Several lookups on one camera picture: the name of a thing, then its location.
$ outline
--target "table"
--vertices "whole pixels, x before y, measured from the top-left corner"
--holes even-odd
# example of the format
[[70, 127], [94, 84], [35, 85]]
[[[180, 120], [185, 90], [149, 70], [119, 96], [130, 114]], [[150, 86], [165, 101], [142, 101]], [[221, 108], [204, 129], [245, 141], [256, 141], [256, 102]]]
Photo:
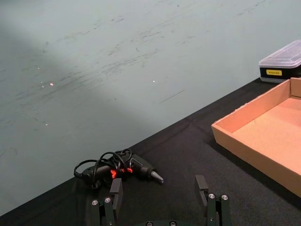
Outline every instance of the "table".
[[[212, 192], [229, 195], [234, 226], [301, 225], [301, 198], [216, 144], [211, 131], [214, 121], [274, 86], [255, 80], [134, 145], [132, 151], [152, 163], [165, 184], [134, 177], [124, 182], [119, 225], [163, 219], [205, 225], [195, 195], [196, 174], [206, 177]], [[105, 196], [109, 190], [101, 192]], [[91, 196], [72, 178], [3, 215], [0, 225], [84, 226]]]

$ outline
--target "yellow label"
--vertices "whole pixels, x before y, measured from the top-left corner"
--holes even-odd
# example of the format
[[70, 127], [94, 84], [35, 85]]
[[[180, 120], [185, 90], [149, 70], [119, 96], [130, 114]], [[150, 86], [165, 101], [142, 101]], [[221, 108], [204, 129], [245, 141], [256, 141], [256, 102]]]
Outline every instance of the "yellow label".
[[267, 70], [268, 75], [282, 76], [281, 70]]

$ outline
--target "black cable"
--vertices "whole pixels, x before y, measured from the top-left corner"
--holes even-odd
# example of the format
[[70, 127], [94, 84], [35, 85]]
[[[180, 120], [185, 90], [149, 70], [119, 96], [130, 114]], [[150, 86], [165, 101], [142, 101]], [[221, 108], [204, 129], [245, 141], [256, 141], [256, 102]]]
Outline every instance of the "black cable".
[[[125, 156], [126, 154], [129, 154], [129, 157], [126, 160], [122, 159], [122, 156]], [[106, 155], [111, 154], [112, 156], [110, 158], [105, 158]], [[91, 178], [91, 184], [92, 188], [97, 188], [97, 181], [95, 181], [95, 175], [96, 171], [99, 167], [107, 165], [110, 166], [112, 169], [115, 169], [117, 173], [123, 173], [122, 169], [124, 169], [124, 172], [127, 171], [126, 162], [128, 162], [132, 158], [132, 151], [130, 149], [124, 149], [122, 151], [116, 151], [116, 152], [106, 152], [98, 160], [85, 160], [77, 164], [74, 168], [74, 176], [79, 179], [83, 179], [82, 173], [78, 173], [77, 169], [79, 166], [88, 163], [88, 162], [95, 162], [94, 169], [92, 172], [92, 178]], [[102, 178], [102, 181], [105, 183], [108, 183], [104, 178]]]

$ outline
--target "clear plastic lid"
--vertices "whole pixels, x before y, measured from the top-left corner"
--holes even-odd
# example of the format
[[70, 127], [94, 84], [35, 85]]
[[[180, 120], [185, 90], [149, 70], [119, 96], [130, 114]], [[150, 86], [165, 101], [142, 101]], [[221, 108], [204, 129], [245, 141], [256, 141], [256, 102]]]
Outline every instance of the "clear plastic lid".
[[259, 67], [295, 68], [301, 65], [301, 40], [296, 40], [259, 61]]

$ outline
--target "cardboard box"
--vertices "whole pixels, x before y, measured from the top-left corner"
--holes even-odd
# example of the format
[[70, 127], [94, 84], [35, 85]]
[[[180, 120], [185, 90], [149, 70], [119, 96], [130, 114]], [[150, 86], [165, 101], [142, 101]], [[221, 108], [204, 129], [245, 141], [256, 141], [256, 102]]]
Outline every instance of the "cardboard box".
[[212, 130], [217, 143], [301, 197], [301, 79], [284, 81]]

